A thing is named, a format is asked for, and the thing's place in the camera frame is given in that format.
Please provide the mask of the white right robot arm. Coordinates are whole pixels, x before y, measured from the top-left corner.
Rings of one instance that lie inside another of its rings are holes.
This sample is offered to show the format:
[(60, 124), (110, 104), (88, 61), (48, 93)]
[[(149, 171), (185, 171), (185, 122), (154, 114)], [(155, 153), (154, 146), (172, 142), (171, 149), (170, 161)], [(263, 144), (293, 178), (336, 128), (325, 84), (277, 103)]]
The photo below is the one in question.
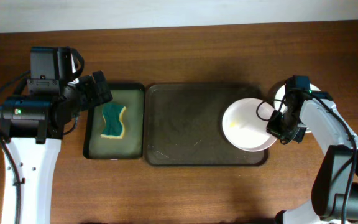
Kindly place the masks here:
[(301, 142), (308, 128), (324, 154), (311, 199), (282, 210), (275, 223), (358, 223), (358, 135), (326, 92), (293, 88), (283, 96), (286, 112), (273, 112), (267, 132), (282, 144)]

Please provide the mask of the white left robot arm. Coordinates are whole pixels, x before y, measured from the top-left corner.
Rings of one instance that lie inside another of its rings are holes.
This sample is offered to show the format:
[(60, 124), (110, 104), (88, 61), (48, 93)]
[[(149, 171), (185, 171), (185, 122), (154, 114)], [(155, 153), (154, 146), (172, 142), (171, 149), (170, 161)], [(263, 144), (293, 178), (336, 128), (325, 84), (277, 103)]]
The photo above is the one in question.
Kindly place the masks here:
[(5, 182), (2, 223), (49, 223), (55, 164), (65, 125), (112, 100), (104, 73), (64, 83), (22, 79), (0, 107)]

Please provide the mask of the green yellow sponge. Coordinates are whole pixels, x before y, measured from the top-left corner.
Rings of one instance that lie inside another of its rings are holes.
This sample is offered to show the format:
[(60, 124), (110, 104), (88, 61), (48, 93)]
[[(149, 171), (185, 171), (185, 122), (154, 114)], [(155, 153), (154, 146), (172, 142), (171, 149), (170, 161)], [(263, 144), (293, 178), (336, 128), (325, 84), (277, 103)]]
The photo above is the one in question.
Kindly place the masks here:
[(125, 135), (125, 126), (123, 116), (126, 107), (115, 103), (105, 104), (102, 110), (102, 116), (105, 127), (101, 133), (102, 138), (122, 139)]

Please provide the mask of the grey white plate bottom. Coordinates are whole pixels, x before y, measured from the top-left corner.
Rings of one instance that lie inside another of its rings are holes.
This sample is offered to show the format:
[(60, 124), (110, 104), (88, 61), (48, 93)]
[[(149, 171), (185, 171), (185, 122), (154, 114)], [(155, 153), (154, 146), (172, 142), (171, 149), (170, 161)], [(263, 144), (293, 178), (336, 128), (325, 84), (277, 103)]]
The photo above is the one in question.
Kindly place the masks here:
[[(310, 89), (311, 89), (312, 91), (321, 91), (317, 86), (315, 86), (315, 85), (313, 85), (313, 84), (310, 84)], [(278, 101), (275, 101), (274, 104), (273, 104), (275, 110), (278, 110), (278, 109), (280, 108), (281, 101), (282, 101), (282, 99), (283, 99), (283, 97), (284, 97), (284, 94), (285, 94), (285, 85), (282, 85), (282, 86), (276, 91), (276, 93), (275, 93), (274, 99), (275, 99), (275, 100), (278, 100)], [(284, 112), (286, 112), (286, 110), (287, 110), (287, 106), (285, 106), (285, 105), (283, 104), (282, 107), (281, 107), (280, 112), (284, 113)], [(306, 128), (305, 133), (311, 133), (309, 127)]]

